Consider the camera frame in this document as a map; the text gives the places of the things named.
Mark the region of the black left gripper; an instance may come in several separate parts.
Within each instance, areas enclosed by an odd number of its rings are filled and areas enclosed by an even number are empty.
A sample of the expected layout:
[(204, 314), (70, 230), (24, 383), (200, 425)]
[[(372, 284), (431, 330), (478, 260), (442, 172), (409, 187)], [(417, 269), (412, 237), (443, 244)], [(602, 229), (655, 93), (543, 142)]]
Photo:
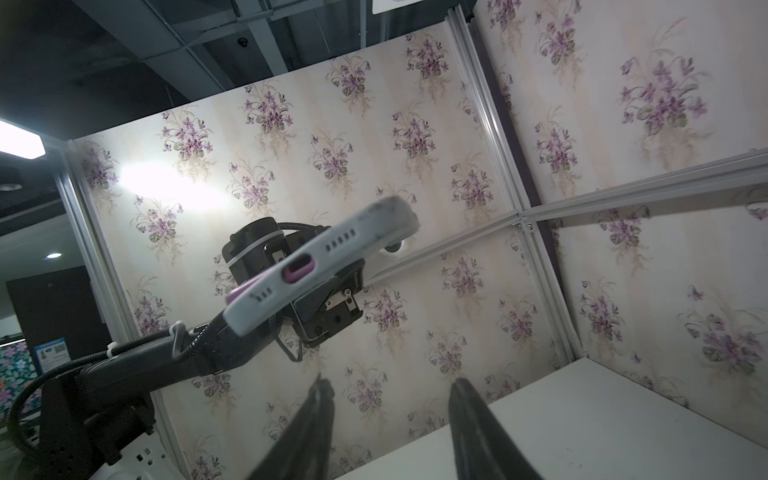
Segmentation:
[(288, 348), (279, 336), (283, 326), (292, 325), (298, 348), (318, 347), (359, 319), (362, 311), (354, 295), (362, 290), (364, 266), (364, 260), (357, 260), (342, 267), (270, 318), (270, 333), (275, 342)]

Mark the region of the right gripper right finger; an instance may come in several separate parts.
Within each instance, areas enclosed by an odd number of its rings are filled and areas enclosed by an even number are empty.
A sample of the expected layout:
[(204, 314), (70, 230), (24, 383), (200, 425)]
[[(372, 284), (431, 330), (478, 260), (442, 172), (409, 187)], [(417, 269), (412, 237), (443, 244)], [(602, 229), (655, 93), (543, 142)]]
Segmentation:
[(468, 379), (453, 382), (448, 407), (458, 479), (542, 479)]

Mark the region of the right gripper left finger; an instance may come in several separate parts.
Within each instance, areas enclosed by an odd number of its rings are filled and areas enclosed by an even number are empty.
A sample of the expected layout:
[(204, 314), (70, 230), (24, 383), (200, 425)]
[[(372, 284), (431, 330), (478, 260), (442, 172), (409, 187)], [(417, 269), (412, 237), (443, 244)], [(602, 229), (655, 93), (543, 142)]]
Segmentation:
[(325, 479), (329, 472), (335, 392), (318, 376), (281, 436), (247, 479)]

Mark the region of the black phone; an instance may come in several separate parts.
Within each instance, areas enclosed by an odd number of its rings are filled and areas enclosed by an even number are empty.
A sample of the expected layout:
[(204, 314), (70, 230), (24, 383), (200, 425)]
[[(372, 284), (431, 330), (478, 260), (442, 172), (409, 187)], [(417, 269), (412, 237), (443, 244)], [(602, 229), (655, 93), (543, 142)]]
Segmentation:
[(227, 298), (222, 317), (243, 337), (342, 268), (414, 235), (419, 228), (417, 215), (401, 197), (380, 199), (236, 288)]

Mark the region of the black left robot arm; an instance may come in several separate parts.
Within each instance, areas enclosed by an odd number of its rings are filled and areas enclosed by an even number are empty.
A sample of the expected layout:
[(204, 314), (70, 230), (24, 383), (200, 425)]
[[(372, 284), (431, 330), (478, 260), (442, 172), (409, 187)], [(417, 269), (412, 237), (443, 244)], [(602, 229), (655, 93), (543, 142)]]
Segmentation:
[(235, 281), (226, 308), (193, 329), (166, 327), (58, 366), (28, 383), (6, 424), (13, 444), (51, 477), (88, 479), (151, 433), (151, 392), (221, 376), (278, 343), (290, 325), (316, 347), (357, 320), (365, 258), (376, 243), (359, 220), (338, 226), (253, 221), (222, 255)]

